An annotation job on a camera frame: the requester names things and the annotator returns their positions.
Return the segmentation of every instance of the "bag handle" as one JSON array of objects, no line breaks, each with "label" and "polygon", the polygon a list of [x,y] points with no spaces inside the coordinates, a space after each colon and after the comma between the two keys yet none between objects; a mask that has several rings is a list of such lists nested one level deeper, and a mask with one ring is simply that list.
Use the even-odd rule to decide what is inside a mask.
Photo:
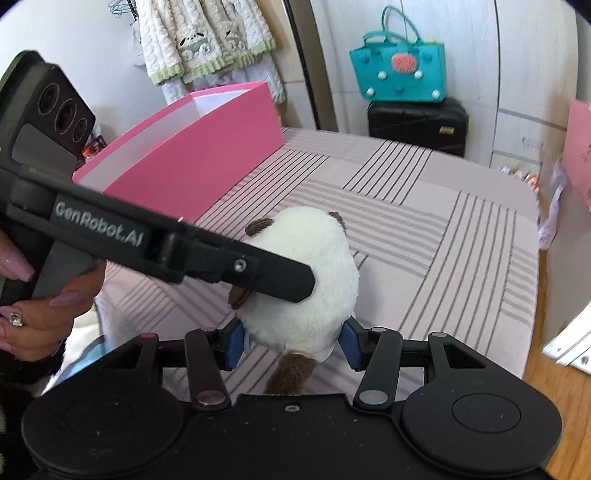
[{"label": "bag handle", "polygon": [[404,38],[402,35],[398,35],[397,33],[390,32],[389,30],[373,30],[371,32],[367,32],[363,36],[363,43],[367,44],[368,40],[370,38],[374,38],[374,37],[386,37],[388,40],[390,40],[391,38],[395,38],[397,40],[401,40],[403,43],[410,45],[408,43],[408,40],[406,38]]},{"label": "bag handle", "polygon": [[388,15],[388,13],[390,12],[390,10],[395,11],[398,15],[400,15],[404,21],[408,24],[408,26],[412,29],[412,31],[414,32],[414,34],[417,36],[417,41],[415,43],[424,43],[423,39],[421,38],[420,33],[417,30],[417,27],[414,26],[414,23],[411,22],[411,20],[404,15],[404,13],[402,13],[402,11],[398,8],[396,8],[393,5],[388,5],[386,8],[384,8],[384,11],[382,12],[382,28],[384,29],[384,31],[388,31],[388,26],[386,25],[387,19],[386,16]]}]

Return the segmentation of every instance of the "pink fingernail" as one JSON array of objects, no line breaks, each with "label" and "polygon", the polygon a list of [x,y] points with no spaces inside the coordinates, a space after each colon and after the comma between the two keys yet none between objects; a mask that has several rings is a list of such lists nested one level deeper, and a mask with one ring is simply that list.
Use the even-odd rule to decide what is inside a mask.
[{"label": "pink fingernail", "polygon": [[72,307],[82,300],[79,291],[65,291],[49,302],[50,307]]},{"label": "pink fingernail", "polygon": [[29,281],[35,275],[33,267],[17,249],[0,251],[0,265],[22,281]]}]

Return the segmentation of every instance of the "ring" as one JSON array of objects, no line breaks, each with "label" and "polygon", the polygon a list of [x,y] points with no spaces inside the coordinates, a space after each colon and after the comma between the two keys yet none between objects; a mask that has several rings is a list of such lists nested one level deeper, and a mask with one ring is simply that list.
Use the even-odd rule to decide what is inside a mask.
[{"label": "ring", "polygon": [[15,327],[22,327],[23,325],[25,325],[22,322],[22,317],[18,313],[11,313],[8,321],[10,322],[11,325],[13,325]]}]

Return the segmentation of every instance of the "human hand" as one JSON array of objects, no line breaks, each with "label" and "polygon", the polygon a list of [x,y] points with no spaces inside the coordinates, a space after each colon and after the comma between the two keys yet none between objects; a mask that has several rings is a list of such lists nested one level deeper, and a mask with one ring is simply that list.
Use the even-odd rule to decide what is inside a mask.
[{"label": "human hand", "polygon": [[[68,282],[57,297],[0,307],[0,349],[27,362],[53,354],[72,332],[74,319],[92,307],[105,279],[105,267],[106,262],[99,260],[94,270]],[[0,276],[30,281],[34,274],[22,253],[0,234]],[[10,323],[15,316],[23,326]]]}]

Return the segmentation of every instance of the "black suitcase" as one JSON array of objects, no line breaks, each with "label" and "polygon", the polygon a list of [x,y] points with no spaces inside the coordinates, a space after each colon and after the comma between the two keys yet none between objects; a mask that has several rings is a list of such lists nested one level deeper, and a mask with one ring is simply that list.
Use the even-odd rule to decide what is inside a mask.
[{"label": "black suitcase", "polygon": [[368,108],[368,121],[372,137],[459,157],[466,154],[468,115],[455,98],[440,103],[373,102]]}]

